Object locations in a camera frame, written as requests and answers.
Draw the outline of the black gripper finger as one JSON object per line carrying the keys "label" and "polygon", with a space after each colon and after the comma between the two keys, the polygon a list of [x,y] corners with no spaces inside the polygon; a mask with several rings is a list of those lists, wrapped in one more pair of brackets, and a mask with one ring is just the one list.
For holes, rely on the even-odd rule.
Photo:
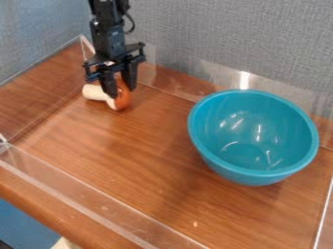
{"label": "black gripper finger", "polygon": [[115,79],[115,73],[113,70],[104,70],[100,76],[100,83],[104,93],[110,98],[118,97],[118,83]]}
{"label": "black gripper finger", "polygon": [[137,88],[138,79],[138,63],[134,61],[126,61],[121,70],[122,79],[130,90]]}

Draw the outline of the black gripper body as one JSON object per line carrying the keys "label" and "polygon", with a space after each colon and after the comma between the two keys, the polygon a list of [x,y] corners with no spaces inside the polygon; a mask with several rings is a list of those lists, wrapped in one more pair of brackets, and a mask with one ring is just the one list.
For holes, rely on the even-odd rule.
{"label": "black gripper body", "polygon": [[121,72],[126,61],[137,62],[139,66],[146,61],[145,47],[143,42],[133,44],[119,42],[114,45],[110,42],[94,42],[95,54],[83,62],[86,80],[88,82],[98,80],[104,70]]}

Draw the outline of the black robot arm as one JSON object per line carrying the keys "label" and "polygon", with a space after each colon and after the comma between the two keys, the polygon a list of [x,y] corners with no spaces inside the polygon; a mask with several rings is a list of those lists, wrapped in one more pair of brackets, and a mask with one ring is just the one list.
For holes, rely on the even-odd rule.
{"label": "black robot arm", "polygon": [[111,98],[119,96],[115,74],[130,91],[137,88],[138,65],[146,61],[143,42],[127,44],[125,35],[135,29],[129,0],[88,0],[90,30],[95,54],[84,60],[86,81],[98,80]]}

